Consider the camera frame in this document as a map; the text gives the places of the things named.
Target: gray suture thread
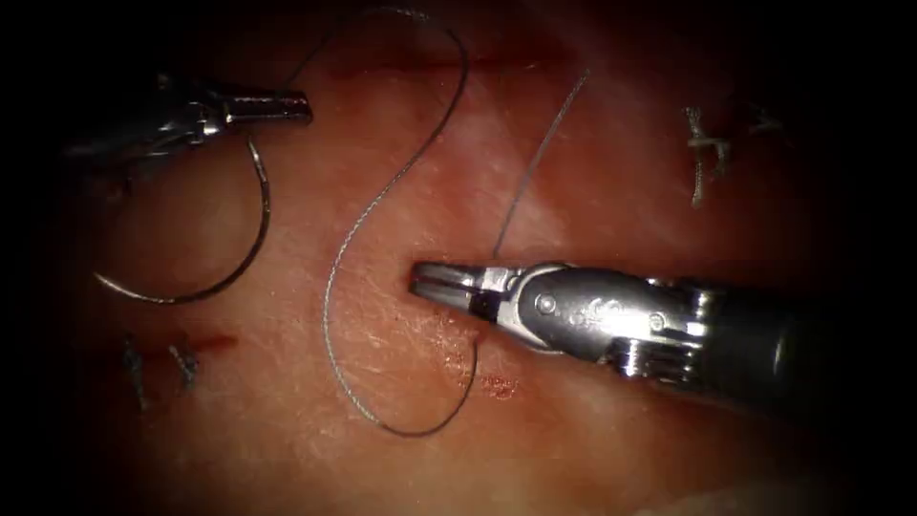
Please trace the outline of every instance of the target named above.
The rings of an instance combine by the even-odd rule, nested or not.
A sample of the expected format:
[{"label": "gray suture thread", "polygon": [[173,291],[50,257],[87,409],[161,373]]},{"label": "gray suture thread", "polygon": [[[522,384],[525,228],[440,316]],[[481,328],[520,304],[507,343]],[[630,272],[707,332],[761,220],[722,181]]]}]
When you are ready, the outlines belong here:
[{"label": "gray suture thread", "polygon": [[516,189],[516,196],[513,197],[513,201],[506,211],[506,217],[503,218],[503,224],[500,227],[500,236],[497,237],[497,243],[494,244],[494,251],[491,253],[492,258],[497,258],[497,253],[500,252],[500,247],[503,245],[503,238],[506,236],[506,231],[509,229],[509,223],[512,221],[513,214],[516,212],[516,205],[519,204],[522,194],[525,192],[529,181],[532,179],[532,174],[535,173],[535,169],[538,168],[538,164],[542,161],[542,156],[544,155],[544,151],[547,150],[547,145],[551,142],[551,139],[554,138],[554,133],[556,133],[557,128],[560,127],[561,120],[564,119],[566,112],[570,109],[570,105],[573,104],[573,99],[580,93],[580,90],[588,79],[589,68],[586,68],[583,74],[580,75],[580,79],[573,85],[573,89],[570,90],[569,95],[566,96],[564,105],[561,106],[561,110],[557,113],[557,117],[554,117],[554,121],[551,122],[551,126],[547,129],[547,133],[544,134],[542,144],[538,146],[538,151],[535,152],[535,156],[532,158],[532,161],[529,162],[528,168],[525,169],[525,174],[522,175],[522,180],[519,182],[519,187]]},{"label": "gray suture thread", "polygon": [[[425,13],[420,12],[420,11],[402,9],[402,8],[374,8],[374,9],[370,9],[367,11],[362,11],[360,12],[360,14],[368,14],[368,13],[379,12],[379,11],[406,15],[418,23],[428,23],[428,24],[437,25],[439,29],[443,33],[445,33],[453,41],[453,43],[456,44],[456,47],[458,48],[458,53],[460,56],[460,61],[461,61],[461,73],[458,79],[458,86],[456,88],[456,92],[452,97],[452,101],[449,103],[449,106],[446,108],[446,111],[443,114],[442,119],[439,121],[439,124],[434,128],[433,132],[430,134],[430,137],[427,138],[427,140],[424,141],[422,145],[420,145],[420,148],[417,149],[417,151],[408,159],[408,161],[404,164],[404,166],[401,167],[401,170],[399,170],[389,180],[389,182],[382,188],[382,191],[380,191],[378,195],[376,195],[373,198],[373,200],[370,201],[369,205],[367,205],[366,208],[363,210],[363,212],[360,214],[360,216],[357,217],[356,222],[353,223],[353,226],[351,227],[350,231],[348,231],[347,235],[344,237],[344,241],[341,243],[341,247],[337,250],[337,255],[334,257],[334,260],[331,263],[331,272],[328,275],[328,284],[325,286],[325,296],[323,298],[323,303],[322,303],[322,335],[324,336],[324,339],[325,339],[325,351],[328,353],[328,359],[331,362],[331,370],[334,373],[334,377],[337,379],[338,384],[340,384],[341,388],[344,390],[345,396],[347,396],[347,398],[351,401],[351,403],[353,403],[353,406],[356,407],[356,409],[360,412],[360,414],[363,415],[364,418],[368,419],[369,421],[372,421],[373,423],[375,423],[376,425],[378,425],[379,427],[383,428],[384,430],[388,432],[396,434],[400,437],[414,438],[414,437],[428,436],[442,429],[445,425],[449,423],[449,421],[452,420],[452,418],[455,417],[455,415],[459,412],[459,409],[461,408],[461,406],[464,404],[465,400],[468,399],[468,393],[471,392],[471,386],[474,383],[475,373],[477,371],[477,366],[478,366],[477,340],[472,345],[472,354],[473,354],[472,368],[471,368],[471,376],[468,381],[468,385],[465,387],[465,390],[462,393],[461,398],[458,400],[458,403],[456,404],[456,407],[453,409],[453,411],[448,416],[446,416],[446,418],[443,421],[441,421],[436,426],[433,426],[432,428],[427,428],[427,429],[417,430],[417,431],[400,430],[400,429],[394,428],[390,426],[389,424],[383,422],[381,419],[379,419],[379,417],[376,414],[374,414],[372,410],[370,410],[366,405],[363,404],[362,401],[360,401],[360,399],[351,389],[350,384],[344,378],[344,372],[341,370],[340,365],[337,363],[337,358],[335,358],[334,356],[334,349],[331,345],[331,335],[329,332],[329,308],[331,305],[331,288],[334,286],[334,278],[337,275],[337,271],[341,266],[341,260],[344,258],[344,253],[347,251],[347,247],[351,244],[351,241],[353,240],[353,235],[355,235],[356,231],[361,226],[363,226],[363,222],[366,220],[367,217],[369,217],[370,213],[373,212],[373,210],[379,204],[382,198],[385,197],[387,193],[389,193],[389,190],[391,190],[392,187],[395,186],[395,184],[398,181],[400,181],[401,178],[404,177],[405,174],[407,174],[408,170],[410,170],[411,167],[414,166],[417,160],[420,159],[420,156],[422,156],[423,153],[426,152],[427,148],[429,148],[430,145],[432,145],[433,142],[437,139],[439,134],[442,133],[442,130],[445,128],[446,123],[449,121],[449,118],[452,116],[452,113],[455,111],[456,106],[459,103],[459,99],[461,98],[461,94],[464,91],[465,82],[468,78],[469,63],[468,63],[468,53],[465,51],[464,45],[461,44],[461,41],[455,35],[455,33],[449,30],[448,28],[440,26],[438,23],[432,20]],[[322,47],[324,47],[326,43],[328,43],[331,37],[346,23],[346,21],[347,21],[347,18],[340,19],[337,27],[333,29],[332,31],[330,31],[328,34],[326,34],[325,37],[322,38],[322,40],[319,42],[316,49],[310,52],[307,55],[307,57],[303,60],[303,62],[300,63],[300,65],[296,68],[295,73],[288,80],[288,84],[292,82],[292,80],[299,74],[299,72],[302,70],[305,64]]]}]

